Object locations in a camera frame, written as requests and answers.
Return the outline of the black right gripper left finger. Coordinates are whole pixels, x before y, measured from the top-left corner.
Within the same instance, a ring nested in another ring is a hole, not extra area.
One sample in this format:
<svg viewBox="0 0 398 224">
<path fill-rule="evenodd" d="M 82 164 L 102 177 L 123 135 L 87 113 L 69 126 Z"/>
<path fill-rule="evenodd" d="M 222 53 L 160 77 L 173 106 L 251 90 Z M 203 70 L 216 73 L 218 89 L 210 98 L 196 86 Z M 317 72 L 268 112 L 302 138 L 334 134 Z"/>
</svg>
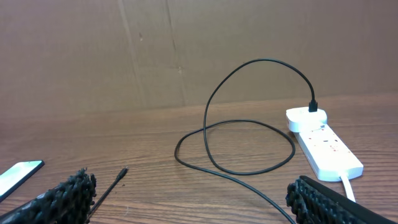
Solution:
<svg viewBox="0 0 398 224">
<path fill-rule="evenodd" d="M 95 175 L 81 169 L 30 202 L 1 215 L 1 224 L 86 223 L 95 197 Z"/>
</svg>

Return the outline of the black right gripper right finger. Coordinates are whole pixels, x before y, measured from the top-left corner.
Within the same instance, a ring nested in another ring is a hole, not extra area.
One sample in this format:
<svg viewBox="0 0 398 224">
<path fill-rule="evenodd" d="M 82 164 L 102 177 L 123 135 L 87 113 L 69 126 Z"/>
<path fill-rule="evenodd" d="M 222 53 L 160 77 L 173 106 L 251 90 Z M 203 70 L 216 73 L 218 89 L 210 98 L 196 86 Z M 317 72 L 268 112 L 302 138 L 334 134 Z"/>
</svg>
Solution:
<svg viewBox="0 0 398 224">
<path fill-rule="evenodd" d="M 285 199 L 299 224 L 396 224 L 305 175 L 288 185 Z"/>
</svg>

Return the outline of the blue Galaxy smartphone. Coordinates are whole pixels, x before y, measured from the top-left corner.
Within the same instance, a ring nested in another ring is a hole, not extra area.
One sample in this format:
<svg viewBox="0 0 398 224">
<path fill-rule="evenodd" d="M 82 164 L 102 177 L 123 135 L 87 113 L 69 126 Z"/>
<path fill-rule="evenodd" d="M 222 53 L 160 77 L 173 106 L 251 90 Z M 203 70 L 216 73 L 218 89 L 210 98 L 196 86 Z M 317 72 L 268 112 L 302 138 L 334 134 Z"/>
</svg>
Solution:
<svg viewBox="0 0 398 224">
<path fill-rule="evenodd" d="M 1 174 L 1 202 L 45 165 L 43 160 L 22 161 Z"/>
</svg>

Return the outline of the white charger plug adapter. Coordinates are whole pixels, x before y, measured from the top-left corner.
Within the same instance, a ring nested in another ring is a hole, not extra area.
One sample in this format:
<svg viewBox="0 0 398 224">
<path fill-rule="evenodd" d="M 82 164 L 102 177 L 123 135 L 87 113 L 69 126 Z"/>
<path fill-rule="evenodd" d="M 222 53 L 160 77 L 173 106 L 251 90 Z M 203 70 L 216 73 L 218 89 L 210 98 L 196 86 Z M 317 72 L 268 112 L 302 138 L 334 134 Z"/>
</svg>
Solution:
<svg viewBox="0 0 398 224">
<path fill-rule="evenodd" d="M 308 107 L 286 110 L 287 126 L 293 133 L 301 133 L 321 129 L 327 124 L 327 114 L 322 109 L 309 112 Z"/>
</svg>

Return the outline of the white power strip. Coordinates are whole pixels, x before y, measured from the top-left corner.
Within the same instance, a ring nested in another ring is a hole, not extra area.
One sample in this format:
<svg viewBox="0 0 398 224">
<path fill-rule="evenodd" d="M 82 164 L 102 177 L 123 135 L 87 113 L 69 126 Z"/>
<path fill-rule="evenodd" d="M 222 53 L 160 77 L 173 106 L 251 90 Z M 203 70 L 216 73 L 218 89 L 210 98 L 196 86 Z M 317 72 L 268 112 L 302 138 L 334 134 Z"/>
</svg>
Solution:
<svg viewBox="0 0 398 224">
<path fill-rule="evenodd" d="M 329 125 L 295 137 L 318 180 L 339 182 L 344 176 L 349 180 L 362 176 L 363 164 Z"/>
</svg>

